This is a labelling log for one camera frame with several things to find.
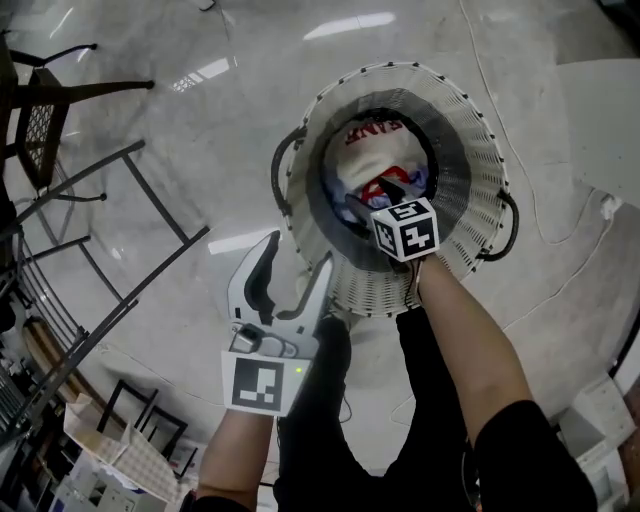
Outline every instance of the white wicker basket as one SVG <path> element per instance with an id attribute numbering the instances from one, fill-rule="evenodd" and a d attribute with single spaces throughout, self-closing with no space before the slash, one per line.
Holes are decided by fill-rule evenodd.
<path id="1" fill-rule="evenodd" d="M 333 301 L 359 315 L 393 316 L 417 304 L 413 293 L 407 294 L 411 274 L 394 271 L 384 255 L 335 216 L 320 177 L 331 137 L 355 116 L 372 112 L 399 116 L 428 140 L 430 169 L 434 159 L 438 172 L 430 201 L 438 215 L 439 256 L 458 279 L 511 250 L 519 216 L 495 136 L 469 97 L 444 76 L 418 63 L 389 62 L 353 71 L 325 88 L 276 149 L 273 193 L 309 270 L 333 253 Z M 294 142 L 281 190 L 280 163 Z M 506 205 L 513 210 L 511 235 L 502 251 L 490 254 Z"/>

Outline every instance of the black sleeve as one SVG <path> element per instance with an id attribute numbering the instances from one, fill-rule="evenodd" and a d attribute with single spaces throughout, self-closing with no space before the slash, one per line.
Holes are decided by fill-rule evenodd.
<path id="1" fill-rule="evenodd" d="M 227 498 L 205 496 L 196 500 L 190 512 L 249 512 L 249 510 Z"/>
<path id="2" fill-rule="evenodd" d="M 485 512 L 598 508 L 587 477 L 535 402 L 516 402 L 489 420 L 474 456 Z"/>

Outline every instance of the white box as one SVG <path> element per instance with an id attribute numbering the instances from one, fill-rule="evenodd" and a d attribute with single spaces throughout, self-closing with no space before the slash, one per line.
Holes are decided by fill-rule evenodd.
<path id="1" fill-rule="evenodd" d="M 436 212 L 424 197 L 371 213 L 378 248 L 398 261 L 440 248 Z"/>

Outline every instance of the black pants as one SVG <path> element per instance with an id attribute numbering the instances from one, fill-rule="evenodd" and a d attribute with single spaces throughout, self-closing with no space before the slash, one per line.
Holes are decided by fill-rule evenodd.
<path id="1" fill-rule="evenodd" d="M 467 433 L 453 381 L 424 310 L 403 313 L 396 323 L 416 398 L 397 460 L 376 478 L 353 457 L 339 422 L 351 343 L 341 321 L 325 319 L 305 386 L 278 423 L 280 477 L 274 494 L 280 511 L 468 510 L 461 478 Z"/>

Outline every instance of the gray tile floor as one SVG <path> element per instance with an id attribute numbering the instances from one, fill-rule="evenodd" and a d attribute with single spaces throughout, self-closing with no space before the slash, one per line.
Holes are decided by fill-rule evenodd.
<path id="1" fill-rule="evenodd" d="M 528 313 L 584 265 L 605 228 L 602 194 L 590 194 L 571 178 L 570 127 L 556 66 L 632 52 L 592 0 L 463 2 L 518 157 L 501 130 L 458 0 L 221 0 L 207 13 L 187 0 L 21 2 L 11 21 L 10 47 L 48 55 L 75 44 L 100 44 L 95 53 L 50 66 L 62 83 L 157 81 L 150 92 L 119 93 L 71 108 L 60 154 L 67 172 L 142 137 L 147 147 L 136 161 L 168 209 L 190 234 L 204 223 L 212 228 L 83 362 L 85 376 L 104 396 L 118 377 L 135 376 L 139 385 L 161 389 L 164 405 L 189 421 L 190 436 L 207 440 L 224 411 L 219 353 L 230 339 L 226 285 L 243 254 L 211 255 L 208 243 L 281 225 L 268 180 L 277 143 L 325 85 L 387 60 L 417 60 L 449 77 L 498 135 L 521 209 L 521 233 L 506 259 L 483 265 L 465 285 L 508 326 L 545 411 L 557 412 L 611 364 L 635 313 L 640 283 L 640 213 L 634 208 L 617 213 L 576 279 Z M 376 13 L 390 13 L 391 21 L 305 39 L 324 23 Z M 210 78 L 189 82 L 197 70 Z M 20 72 L 26 81 L 29 70 Z M 8 162 L 5 175 L 13 198 L 32 194 L 17 162 Z M 103 189 L 109 200 L 80 205 L 68 236 L 90 229 L 92 254 L 126 292 L 177 240 L 121 164 L 76 188 Z M 60 208 L 47 211 L 52 223 L 59 221 Z M 47 246 L 37 221 L 28 223 L 26 233 L 34 248 Z M 289 304 L 301 266 L 287 252 L 286 239 L 282 247 L 273 295 Z M 48 259 L 44 268 L 87 329 L 115 305 L 79 251 Z M 345 435 L 363 465 L 384 468 L 406 437 L 414 405 L 394 324 L 362 321 L 353 343 L 347 390 L 353 418 L 344 424 Z M 270 460 L 278 460 L 275 441 Z"/>

